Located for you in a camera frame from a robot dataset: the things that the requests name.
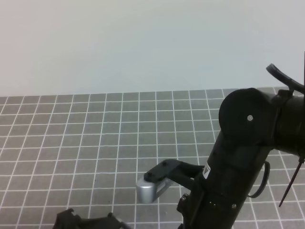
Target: screw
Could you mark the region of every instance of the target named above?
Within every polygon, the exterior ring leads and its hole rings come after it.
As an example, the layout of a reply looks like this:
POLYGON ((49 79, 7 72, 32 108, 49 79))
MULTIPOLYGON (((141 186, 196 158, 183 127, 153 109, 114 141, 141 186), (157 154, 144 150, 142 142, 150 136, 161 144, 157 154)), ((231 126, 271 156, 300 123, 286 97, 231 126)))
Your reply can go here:
POLYGON ((252 121, 253 120, 253 116, 252 115, 248 115, 247 119, 248 119, 248 121, 252 121))

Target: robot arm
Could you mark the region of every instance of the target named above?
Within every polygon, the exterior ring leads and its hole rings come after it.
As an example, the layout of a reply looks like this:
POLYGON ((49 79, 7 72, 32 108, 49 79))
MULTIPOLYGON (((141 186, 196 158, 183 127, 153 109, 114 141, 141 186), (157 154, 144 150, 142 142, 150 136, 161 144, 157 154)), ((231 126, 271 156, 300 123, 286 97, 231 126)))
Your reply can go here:
POLYGON ((183 215, 180 229, 230 229, 265 164, 263 182, 251 197, 263 191, 270 170, 265 160, 272 149, 299 156, 300 167, 305 158, 304 97, 293 91, 304 93, 304 87, 274 65, 267 70, 289 90, 274 95, 250 88, 229 94, 219 110, 221 132, 206 166, 176 160, 158 164, 137 183, 141 202, 155 201, 175 181, 191 190, 177 207, 183 215))

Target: grid mat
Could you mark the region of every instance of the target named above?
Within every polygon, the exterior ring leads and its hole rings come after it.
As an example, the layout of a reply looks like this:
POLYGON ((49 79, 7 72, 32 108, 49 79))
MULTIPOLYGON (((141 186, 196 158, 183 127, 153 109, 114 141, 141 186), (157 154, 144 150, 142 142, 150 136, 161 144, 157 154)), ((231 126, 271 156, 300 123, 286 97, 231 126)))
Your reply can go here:
MULTIPOLYGON (((165 158, 205 165, 233 90, 1 97, 0 229, 51 229, 66 208, 84 218, 114 212, 134 229, 177 229, 187 190, 174 185, 144 205, 136 180, 165 158)), ((234 229, 305 228, 305 169, 278 208, 297 158, 272 151, 267 160, 268 185, 234 229)))

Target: white label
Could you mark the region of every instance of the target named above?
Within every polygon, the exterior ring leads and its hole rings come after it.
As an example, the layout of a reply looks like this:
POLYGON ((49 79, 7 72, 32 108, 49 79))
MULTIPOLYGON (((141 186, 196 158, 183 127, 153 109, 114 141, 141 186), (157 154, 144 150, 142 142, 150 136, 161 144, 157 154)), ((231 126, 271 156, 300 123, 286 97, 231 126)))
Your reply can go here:
POLYGON ((209 174, 210 174, 210 171, 211 171, 211 167, 209 166, 208 163, 206 163, 205 167, 204 167, 204 170, 203 170, 203 176, 205 179, 208 178, 209 174))

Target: white backdrop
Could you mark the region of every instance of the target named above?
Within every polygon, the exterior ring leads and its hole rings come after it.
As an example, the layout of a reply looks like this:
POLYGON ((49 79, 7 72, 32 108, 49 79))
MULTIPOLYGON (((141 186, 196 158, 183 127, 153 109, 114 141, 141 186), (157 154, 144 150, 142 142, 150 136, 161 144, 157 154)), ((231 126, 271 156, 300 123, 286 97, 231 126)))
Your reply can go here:
POLYGON ((303 0, 1 0, 0 95, 302 81, 303 0))

